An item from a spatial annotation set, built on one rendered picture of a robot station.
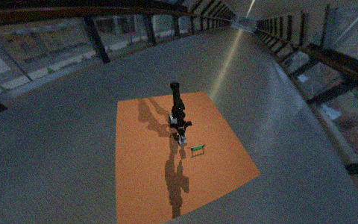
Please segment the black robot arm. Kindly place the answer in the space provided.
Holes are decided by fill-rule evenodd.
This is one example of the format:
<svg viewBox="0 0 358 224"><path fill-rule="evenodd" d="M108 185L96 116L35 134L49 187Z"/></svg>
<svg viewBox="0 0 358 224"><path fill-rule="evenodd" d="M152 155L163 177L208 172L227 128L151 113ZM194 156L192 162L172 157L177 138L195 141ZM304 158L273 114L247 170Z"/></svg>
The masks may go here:
<svg viewBox="0 0 358 224"><path fill-rule="evenodd" d="M185 110L185 106L182 99L180 98L180 92L179 92L180 84L177 81L175 81L170 83L170 87L173 91L173 102L174 102L174 105L172 107L172 116L173 119L177 117L182 119L182 120L178 119L178 128L180 128L186 125L186 121L183 120L186 114L183 112L183 110Z"/></svg>

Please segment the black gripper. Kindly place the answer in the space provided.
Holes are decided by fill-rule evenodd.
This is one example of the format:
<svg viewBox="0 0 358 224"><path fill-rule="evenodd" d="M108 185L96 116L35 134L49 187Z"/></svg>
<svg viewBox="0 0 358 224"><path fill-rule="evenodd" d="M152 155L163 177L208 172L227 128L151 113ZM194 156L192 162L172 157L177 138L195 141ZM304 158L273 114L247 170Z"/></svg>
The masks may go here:
<svg viewBox="0 0 358 224"><path fill-rule="evenodd" d="M178 122L178 119L179 119L179 120L182 120L182 119L180 119L179 117L177 117L177 122ZM186 122L186 125L184 126L184 133L185 133L185 131L186 131L186 127L191 126L191 125L192 125L192 122L191 122L191 121L187 121L187 122ZM174 127L177 129L177 131L178 131L178 133L179 133L178 124L170 123L170 128L174 128Z"/></svg>

